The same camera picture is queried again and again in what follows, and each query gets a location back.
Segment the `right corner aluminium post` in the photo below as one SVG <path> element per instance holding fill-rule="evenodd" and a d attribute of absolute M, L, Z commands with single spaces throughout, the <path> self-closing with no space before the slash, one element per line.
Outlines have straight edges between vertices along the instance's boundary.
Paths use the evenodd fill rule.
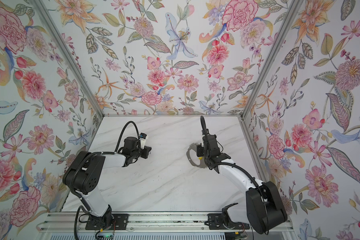
<path fill-rule="evenodd" d="M 275 59 L 277 58 L 277 54 L 280 51 L 280 49 L 282 48 L 283 42 L 288 34 L 288 31 L 291 28 L 292 23 L 295 20 L 295 17 L 298 15 L 299 9 L 303 3 L 304 3 L 304 1 L 300 1 L 300 0 L 291 1 L 291 5 L 288 8 L 288 10 L 286 11 L 286 17 L 283 21 L 283 24 L 281 25 L 278 37 L 276 38 L 273 46 L 271 47 L 271 50 L 270 50 L 268 56 L 265 59 L 265 63 L 263 65 L 262 70 L 260 71 L 260 74 L 256 81 L 256 84 L 251 92 L 248 103 L 243 110 L 243 114 L 242 114 L 243 121 L 250 114 L 251 108 L 257 98 L 257 95 L 258 95 L 263 83 L 266 80 L 266 76 L 267 76 L 269 70 L 272 68 L 272 66 L 275 62 Z"/>

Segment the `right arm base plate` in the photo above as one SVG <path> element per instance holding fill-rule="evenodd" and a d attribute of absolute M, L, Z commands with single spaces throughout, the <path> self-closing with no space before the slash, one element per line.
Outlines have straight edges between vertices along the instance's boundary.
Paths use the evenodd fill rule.
<path fill-rule="evenodd" d="M 228 216 L 224 215 L 223 213 L 208 214 L 207 217 L 208 219 L 204 222 L 204 224 L 208 226 L 210 230 L 243 231 L 250 229 L 249 224 L 234 223 Z"/>

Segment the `corner aluminium post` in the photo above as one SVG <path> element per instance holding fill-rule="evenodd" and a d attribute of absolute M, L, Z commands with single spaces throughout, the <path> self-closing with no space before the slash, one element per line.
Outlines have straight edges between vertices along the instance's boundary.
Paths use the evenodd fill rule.
<path fill-rule="evenodd" d="M 44 5 L 43 1 L 30 1 L 32 6 L 34 7 L 35 11 L 40 15 L 41 21 L 46 25 L 46 29 L 50 32 L 52 40 L 56 43 L 57 47 L 62 53 L 62 56 L 69 67 L 69 69 L 73 72 L 76 80 L 78 81 L 80 87 L 82 88 L 84 94 L 87 96 L 89 103 L 92 106 L 94 113 L 98 115 L 100 120 L 104 118 L 104 113 L 99 107 L 98 102 L 96 101 L 93 93 L 91 92 L 90 87 L 88 86 L 85 77 L 83 76 L 80 68 L 78 67 L 77 63 L 73 59 L 69 47 L 65 43 L 61 33 L 59 32 L 58 28 L 56 27 L 52 17 L 48 13 L 46 6 Z"/>
<path fill-rule="evenodd" d="M 292 23 L 295 20 L 295 17 L 298 15 L 299 9 L 303 3 L 304 3 L 304 1 L 300 1 L 300 0 L 291 1 L 291 5 L 288 8 L 288 10 L 286 11 L 286 17 L 283 21 L 283 24 L 281 25 L 278 37 L 276 38 L 273 46 L 271 47 L 271 50 L 270 50 L 268 56 L 265 59 L 265 63 L 263 65 L 262 70 L 260 71 L 260 74 L 256 81 L 256 84 L 251 92 L 248 103 L 243 110 L 243 114 L 242 114 L 243 121 L 250 114 L 251 108 L 257 98 L 257 95 L 258 95 L 263 83 L 266 80 L 266 76 L 267 76 L 269 70 L 272 68 L 272 66 L 275 62 L 275 59 L 277 58 L 277 54 L 280 51 L 280 49 L 282 48 L 283 42 L 288 34 L 288 31 L 291 28 Z"/>

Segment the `aluminium mounting rail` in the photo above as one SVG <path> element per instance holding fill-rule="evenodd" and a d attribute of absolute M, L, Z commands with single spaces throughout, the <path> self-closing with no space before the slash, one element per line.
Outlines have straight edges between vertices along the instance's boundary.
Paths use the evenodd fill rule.
<path fill-rule="evenodd" d="M 143 233 L 143 232 L 210 232 L 209 212 L 127 212 L 127 220 L 118 220 L 106 232 Z M 42 233 L 72 233 L 75 224 L 74 212 L 47 214 L 44 221 L 37 225 Z"/>

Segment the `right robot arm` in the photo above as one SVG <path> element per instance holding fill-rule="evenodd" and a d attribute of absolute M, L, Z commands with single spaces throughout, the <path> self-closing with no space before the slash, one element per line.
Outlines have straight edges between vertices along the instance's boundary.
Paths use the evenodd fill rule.
<path fill-rule="evenodd" d="M 277 186 L 256 179 L 238 166 L 220 150 L 217 136 L 203 132 L 202 143 L 197 146 L 197 156 L 203 157 L 210 170 L 224 176 L 245 195 L 244 206 L 233 203 L 222 208 L 215 220 L 216 226 L 233 229 L 236 224 L 244 224 L 258 234 L 267 234 L 288 220 Z"/>

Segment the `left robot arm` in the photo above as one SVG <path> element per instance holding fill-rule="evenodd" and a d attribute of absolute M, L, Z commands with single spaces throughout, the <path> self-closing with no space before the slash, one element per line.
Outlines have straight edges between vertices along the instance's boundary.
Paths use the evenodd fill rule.
<path fill-rule="evenodd" d="M 115 152 L 80 152 L 63 176 L 63 184 L 79 198 L 89 220 L 96 226 L 108 227 L 114 217 L 98 188 L 103 168 L 126 168 L 139 158 L 147 159 L 151 147 L 146 145 L 148 136 L 127 137 L 124 146 Z"/>

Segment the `left corner aluminium post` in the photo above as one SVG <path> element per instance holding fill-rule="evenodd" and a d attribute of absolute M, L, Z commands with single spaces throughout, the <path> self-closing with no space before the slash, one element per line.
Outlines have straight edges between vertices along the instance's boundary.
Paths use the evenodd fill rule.
<path fill-rule="evenodd" d="M 35 11 L 40 15 L 41 21 L 46 25 L 46 29 L 50 32 L 52 40 L 56 43 L 57 47 L 62 53 L 62 56 L 69 67 L 69 69 L 73 72 L 76 80 L 78 81 L 80 87 L 82 88 L 84 94 L 87 96 L 89 103 L 92 106 L 94 113 L 98 115 L 100 120 L 104 118 L 104 113 L 99 107 L 98 102 L 96 101 L 93 93 L 91 92 L 90 87 L 88 86 L 85 77 L 83 76 L 80 68 L 78 67 L 77 63 L 73 59 L 69 47 L 65 43 L 61 33 L 59 32 L 58 28 L 56 27 L 52 17 L 48 13 L 46 6 L 44 5 L 43 1 L 30 1 L 32 6 L 34 7 Z"/>

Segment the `metal key organizer plate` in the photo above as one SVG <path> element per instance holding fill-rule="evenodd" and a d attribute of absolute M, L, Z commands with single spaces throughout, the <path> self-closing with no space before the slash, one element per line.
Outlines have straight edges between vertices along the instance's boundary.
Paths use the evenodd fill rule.
<path fill-rule="evenodd" d="M 205 163 L 204 157 L 197 156 L 197 147 L 198 144 L 196 143 L 193 143 L 189 146 L 186 152 L 187 159 L 193 167 L 205 169 L 207 168 L 207 165 Z"/>

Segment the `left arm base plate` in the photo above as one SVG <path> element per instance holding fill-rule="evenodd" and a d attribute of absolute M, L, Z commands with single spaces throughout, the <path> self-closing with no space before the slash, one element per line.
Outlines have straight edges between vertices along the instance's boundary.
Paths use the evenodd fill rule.
<path fill-rule="evenodd" d="M 104 217 L 95 217 L 90 215 L 88 222 L 86 223 L 85 230 L 126 230 L 129 214 L 112 214 L 105 215 Z"/>

